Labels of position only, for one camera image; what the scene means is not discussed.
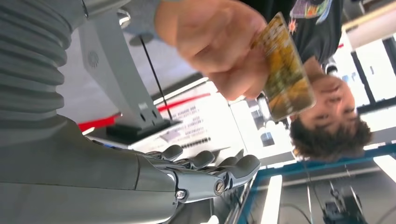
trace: curly hair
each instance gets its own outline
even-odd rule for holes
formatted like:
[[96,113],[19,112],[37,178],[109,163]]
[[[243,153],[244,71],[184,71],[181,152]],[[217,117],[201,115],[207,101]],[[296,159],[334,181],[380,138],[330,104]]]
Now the curly hair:
[[296,156],[327,162],[361,156],[363,147],[372,140],[372,134],[360,117],[355,129],[354,134],[342,126],[333,134],[322,129],[309,130],[297,118],[290,125],[290,137],[295,147],[293,152]]

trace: sleeve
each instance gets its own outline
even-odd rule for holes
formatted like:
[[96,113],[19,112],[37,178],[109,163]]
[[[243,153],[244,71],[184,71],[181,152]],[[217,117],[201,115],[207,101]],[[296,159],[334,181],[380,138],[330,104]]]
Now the sleeve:
[[124,31],[134,35],[151,33],[155,38],[159,39],[154,26],[154,17],[161,1],[162,0],[131,0],[126,4],[123,8],[131,15],[131,23]]

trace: yellow card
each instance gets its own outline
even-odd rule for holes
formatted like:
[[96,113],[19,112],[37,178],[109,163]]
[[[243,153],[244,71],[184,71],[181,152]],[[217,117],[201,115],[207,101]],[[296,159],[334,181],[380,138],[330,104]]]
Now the yellow card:
[[269,65],[263,92],[273,119],[281,120],[314,105],[311,84],[281,13],[269,22],[252,47],[263,49]]

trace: red stripe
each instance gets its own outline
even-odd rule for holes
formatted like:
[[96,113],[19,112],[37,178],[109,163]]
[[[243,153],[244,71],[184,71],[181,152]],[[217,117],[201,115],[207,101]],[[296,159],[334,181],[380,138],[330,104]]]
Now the red stripe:
[[[211,95],[210,93],[205,93],[205,94],[198,95],[198,96],[195,96],[195,97],[182,99],[182,100],[176,101],[174,103],[168,104],[168,106],[158,107],[158,111],[159,112],[163,112],[165,110],[172,109],[172,108],[178,107],[180,105],[189,103],[191,101],[194,101],[194,100],[197,100],[197,99],[200,99],[200,98],[204,98],[204,97],[208,97],[210,95]],[[82,132],[90,129],[91,127],[95,127],[95,128],[106,127],[106,126],[114,124],[115,123],[115,119],[117,117],[119,117],[119,116],[120,116],[120,114],[118,113],[118,114],[115,114],[115,115],[113,115],[111,117],[108,117],[108,118],[84,122],[84,123],[79,124],[78,127],[80,128],[80,130]]]

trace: eye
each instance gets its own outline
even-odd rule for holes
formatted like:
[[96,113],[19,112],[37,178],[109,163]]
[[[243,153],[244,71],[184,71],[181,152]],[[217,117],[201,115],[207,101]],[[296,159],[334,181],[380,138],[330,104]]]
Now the eye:
[[354,112],[355,111],[355,108],[352,108],[352,109],[345,109],[344,110],[344,113],[352,113],[352,112]]
[[324,115],[319,115],[319,116],[315,117],[315,119],[324,120],[324,119],[326,119],[326,118],[328,118],[328,117],[329,117],[328,114],[324,114]]

